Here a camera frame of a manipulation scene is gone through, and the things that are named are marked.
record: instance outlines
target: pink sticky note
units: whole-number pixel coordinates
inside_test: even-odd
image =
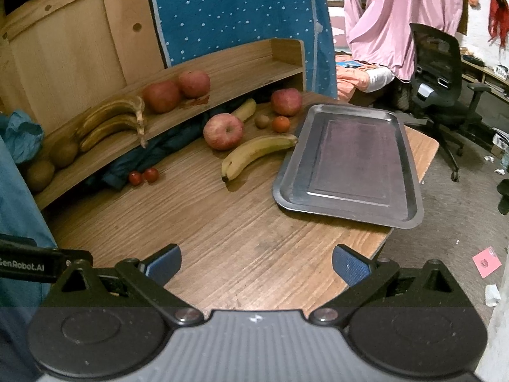
[[[493,247],[488,247],[486,250],[481,251],[479,254],[473,256],[472,260],[474,260],[475,266],[478,268],[480,276],[483,279],[502,265],[493,251]]]

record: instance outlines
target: metal bolt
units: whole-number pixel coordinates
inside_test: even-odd
[[[313,312],[313,315],[321,322],[332,322],[339,317],[338,312],[330,307],[319,308]]]
[[[202,314],[193,307],[180,308],[175,312],[175,318],[182,323],[193,323],[200,320]]]

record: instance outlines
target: banana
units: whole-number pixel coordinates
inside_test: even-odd
[[[242,105],[232,112],[233,116],[238,117],[241,121],[247,121],[256,112],[256,102],[254,99],[246,100]]]
[[[104,105],[99,105],[83,120],[80,127],[76,130],[76,137],[82,140],[101,123],[115,117],[121,113],[134,113],[139,126],[138,133],[144,132],[143,111],[145,103],[139,96],[127,96],[122,99],[116,99]]]
[[[264,135],[241,144],[222,162],[222,180],[228,182],[235,179],[255,159],[271,152],[293,148],[297,140],[295,135]]]
[[[123,113],[121,115],[112,117],[107,121],[101,123],[97,128],[95,128],[92,132],[90,132],[85,139],[81,141],[80,151],[87,152],[92,149],[96,144],[98,144],[101,140],[106,138],[106,136],[113,135],[114,133],[125,131],[125,130],[135,130],[138,131],[138,136],[141,137],[140,142],[145,143],[144,133],[139,132],[139,123],[131,114]]]

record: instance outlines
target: gray ribbed panel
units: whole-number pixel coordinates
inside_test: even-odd
[[[148,365],[112,380],[400,382],[406,379],[367,365],[353,353],[338,330],[314,326],[302,318],[300,311],[216,311],[201,326],[177,330],[161,354]],[[57,381],[45,375],[38,382]]]

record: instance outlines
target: red apple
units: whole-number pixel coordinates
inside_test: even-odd
[[[302,107],[302,95],[296,88],[276,90],[270,97],[274,112],[294,116]]]
[[[210,77],[202,70],[183,72],[179,75],[180,90],[189,99],[197,99],[210,92]]]
[[[243,134],[243,122],[230,113],[212,116],[203,128],[205,142],[217,151],[235,148],[240,143]]]
[[[142,97],[154,113],[166,113],[182,100],[179,86],[171,80],[154,83],[143,89]]]

